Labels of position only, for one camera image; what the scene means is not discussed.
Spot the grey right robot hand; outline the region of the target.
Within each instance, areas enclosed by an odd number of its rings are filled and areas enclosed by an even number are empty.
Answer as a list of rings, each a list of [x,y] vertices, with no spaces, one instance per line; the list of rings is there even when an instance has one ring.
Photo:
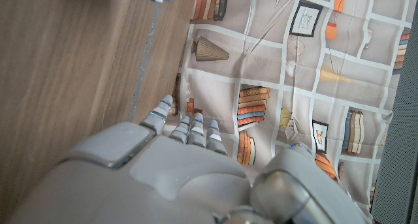
[[[217,122],[182,118],[162,135],[170,95],[139,124],[123,122],[71,148],[9,223],[365,223],[303,143],[251,182]]]

